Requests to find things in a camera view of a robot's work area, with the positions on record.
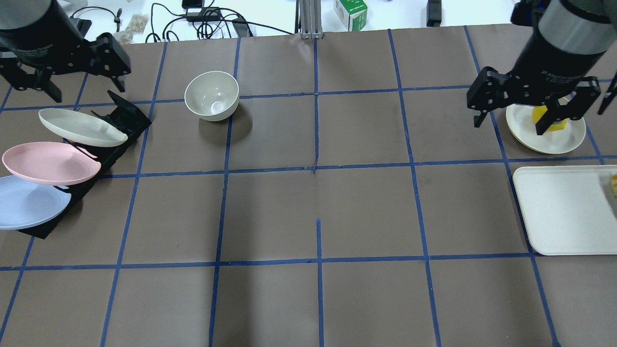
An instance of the white floor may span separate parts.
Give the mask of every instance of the white floor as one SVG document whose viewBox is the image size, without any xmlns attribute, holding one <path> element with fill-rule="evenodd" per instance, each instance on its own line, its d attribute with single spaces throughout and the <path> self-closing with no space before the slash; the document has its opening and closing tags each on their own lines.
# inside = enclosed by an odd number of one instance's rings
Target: white floor
<svg viewBox="0 0 617 347">
<path fill-rule="evenodd" d="M 151 0 L 83 0 L 89 6 L 106 7 L 114 12 L 122 8 L 121 30 L 124 30 L 133 14 L 150 14 L 150 8 L 154 1 Z M 59 0 L 65 10 L 71 14 L 76 7 L 64 0 Z M 159 1 L 169 7 L 170 10 L 179 14 L 183 13 L 181 0 Z M 365 0 L 368 5 L 368 23 L 364 30 L 396 29 L 396 28 L 420 28 L 426 26 L 426 3 L 427 0 Z M 514 4 L 518 0 L 442 0 L 442 26 L 454 25 L 481 25 L 509 23 L 510 14 Z M 246 20 L 270 25 L 286 31 L 294 30 L 294 16 L 296 14 L 296 0 L 215 0 L 213 6 L 226 7 L 242 14 Z M 333 0 L 321 1 L 321 16 L 323 31 L 345 31 L 345 27 L 335 15 Z M 84 10 L 77 17 L 90 19 L 93 25 L 86 39 L 93 40 L 100 33 L 115 31 L 115 24 L 110 13 L 102 10 Z M 160 35 L 165 24 L 174 16 L 169 14 L 163 7 L 154 8 L 154 30 Z M 192 25 L 184 20 L 179 20 L 171 25 L 173 31 L 180 40 L 195 40 L 196 32 Z M 279 35 L 280 32 L 251 26 L 251 30 L 257 36 Z M 143 35 L 135 35 L 134 43 L 144 42 L 146 35 L 151 31 L 148 23 L 147 30 Z"/>
</svg>

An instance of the plate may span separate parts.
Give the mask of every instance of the plate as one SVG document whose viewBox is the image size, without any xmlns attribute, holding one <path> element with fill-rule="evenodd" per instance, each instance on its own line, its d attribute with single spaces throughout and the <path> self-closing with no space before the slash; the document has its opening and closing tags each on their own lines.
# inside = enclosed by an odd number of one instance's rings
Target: plate
<svg viewBox="0 0 617 347">
<path fill-rule="evenodd" d="M 71 195 L 16 176 L 0 177 L 0 230 L 24 229 L 59 215 Z"/>
<path fill-rule="evenodd" d="M 533 106 L 510 105 L 505 110 L 508 128 L 514 137 L 529 149 L 545 154 L 563 154 L 575 150 L 585 139 L 585 120 L 571 120 L 563 130 L 536 134 L 531 116 Z"/>
<path fill-rule="evenodd" d="M 15 176 L 41 185 L 74 185 L 89 180 L 101 163 L 68 143 L 31 142 L 10 148 L 2 163 Z"/>
<path fill-rule="evenodd" d="M 514 186 L 529 243 L 548 256 L 617 254 L 617 165 L 521 167 Z"/>
<path fill-rule="evenodd" d="M 97 147 L 120 146 L 128 136 L 102 119 L 64 109 L 42 109 L 41 123 L 56 135 Z"/>
</svg>

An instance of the bowl rim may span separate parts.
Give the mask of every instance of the bowl rim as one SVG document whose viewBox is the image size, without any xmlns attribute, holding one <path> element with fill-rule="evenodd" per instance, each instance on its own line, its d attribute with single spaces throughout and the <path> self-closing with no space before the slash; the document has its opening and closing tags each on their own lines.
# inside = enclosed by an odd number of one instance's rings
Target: bowl rim
<svg viewBox="0 0 617 347">
<path fill-rule="evenodd" d="M 191 106 L 189 106 L 188 102 L 186 102 L 186 92 L 189 90 L 189 87 L 192 85 L 192 83 L 193 83 L 193 82 L 195 82 L 195 80 L 197 80 L 197 79 L 198 79 L 198 78 L 200 78 L 201 76 L 203 76 L 203 75 L 207 75 L 208 73 L 223 73 L 223 74 L 225 74 L 225 75 L 227 75 L 227 76 L 231 77 L 231 79 L 232 79 L 232 80 L 235 82 L 235 84 L 236 84 L 236 96 L 235 96 L 235 98 L 234 98 L 234 102 L 232 102 L 232 103 L 231 103 L 231 105 L 229 105 L 229 106 L 228 106 L 225 110 L 223 110 L 223 111 L 221 111 L 221 112 L 219 112 L 219 113 L 215 113 L 215 114 L 203 114 L 203 113 L 197 112 L 197 111 L 195 111 L 193 108 L 191 108 Z M 196 114 L 196 115 L 203 116 L 203 117 L 215 117 L 216 115 L 219 115 L 219 114 L 224 113 L 224 112 L 228 111 L 229 109 L 231 109 L 231 108 L 234 106 L 234 104 L 236 103 L 236 101 L 238 100 L 239 95 L 240 95 L 240 85 L 238 84 L 237 79 L 236 79 L 235 77 L 233 77 L 230 73 L 225 72 L 225 71 L 218 71 L 218 70 L 216 70 L 216 71 L 208 71 L 208 72 L 204 72 L 204 73 L 202 73 L 202 74 L 200 74 L 200 75 L 195 76 L 195 78 L 193 78 L 193 79 L 189 82 L 189 84 L 188 84 L 188 85 L 186 85 L 186 88 L 184 89 L 184 104 L 185 104 L 185 105 L 186 105 L 186 107 L 189 109 L 189 111 L 193 112 L 193 113 L 194 113 L 194 114 Z"/>
</svg>

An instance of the dish rack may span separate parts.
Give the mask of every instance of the dish rack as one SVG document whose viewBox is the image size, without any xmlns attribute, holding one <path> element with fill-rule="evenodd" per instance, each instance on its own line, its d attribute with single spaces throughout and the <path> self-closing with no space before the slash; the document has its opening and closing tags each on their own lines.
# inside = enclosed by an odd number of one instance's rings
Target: dish rack
<svg viewBox="0 0 617 347">
<path fill-rule="evenodd" d="M 30 228 L 18 229 L 18 232 L 22 232 L 37 238 L 45 239 L 55 229 L 64 215 L 83 199 L 94 184 L 100 179 L 103 173 L 107 172 L 116 161 L 124 155 L 129 146 L 137 141 L 141 134 L 152 124 L 152 122 L 144 115 L 141 110 L 130 103 L 129 101 L 121 98 L 119 95 L 108 90 L 107 94 L 112 98 L 116 104 L 116 109 L 105 116 L 96 115 L 100 119 L 110 123 L 112 126 L 125 133 L 128 139 L 121 145 L 116 147 L 95 147 L 81 143 L 72 143 L 74 146 L 81 147 L 92 155 L 96 156 L 95 161 L 101 163 L 101 169 L 89 180 L 78 183 L 76 185 L 70 185 L 66 188 L 55 186 L 56 189 L 65 193 L 71 194 L 70 201 L 67 207 L 62 212 L 55 216 L 53 219 Z"/>
</svg>

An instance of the green box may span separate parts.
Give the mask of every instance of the green box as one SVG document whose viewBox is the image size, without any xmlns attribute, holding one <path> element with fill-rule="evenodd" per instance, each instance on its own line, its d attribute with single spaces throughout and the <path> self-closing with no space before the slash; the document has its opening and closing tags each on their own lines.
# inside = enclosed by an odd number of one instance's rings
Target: green box
<svg viewBox="0 0 617 347">
<path fill-rule="evenodd" d="M 359 31 L 366 25 L 368 6 L 363 0 L 334 0 L 334 12 L 347 31 Z"/>
</svg>

